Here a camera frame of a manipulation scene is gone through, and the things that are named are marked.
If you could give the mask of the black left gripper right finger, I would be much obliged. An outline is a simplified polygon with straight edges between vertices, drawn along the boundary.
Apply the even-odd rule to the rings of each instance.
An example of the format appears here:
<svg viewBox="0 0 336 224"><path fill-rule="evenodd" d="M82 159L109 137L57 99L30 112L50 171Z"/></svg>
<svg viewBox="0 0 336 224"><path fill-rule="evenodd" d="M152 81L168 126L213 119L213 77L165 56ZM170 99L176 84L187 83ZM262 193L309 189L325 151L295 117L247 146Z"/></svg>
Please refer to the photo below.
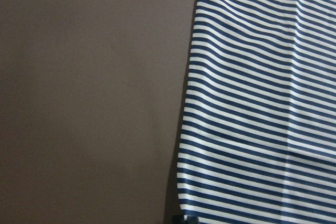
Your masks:
<svg viewBox="0 0 336 224"><path fill-rule="evenodd" d="M198 217L188 217L187 224L199 224Z"/></svg>

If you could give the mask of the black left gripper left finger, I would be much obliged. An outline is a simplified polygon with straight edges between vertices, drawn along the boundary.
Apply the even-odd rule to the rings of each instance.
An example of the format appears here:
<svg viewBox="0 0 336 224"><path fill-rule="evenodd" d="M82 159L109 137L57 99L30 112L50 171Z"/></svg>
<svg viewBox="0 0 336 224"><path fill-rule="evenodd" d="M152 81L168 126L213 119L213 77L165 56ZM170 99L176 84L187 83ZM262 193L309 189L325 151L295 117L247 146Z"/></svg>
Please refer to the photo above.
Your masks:
<svg viewBox="0 0 336 224"><path fill-rule="evenodd" d="M185 218L183 215L173 215L172 224L185 224Z"/></svg>

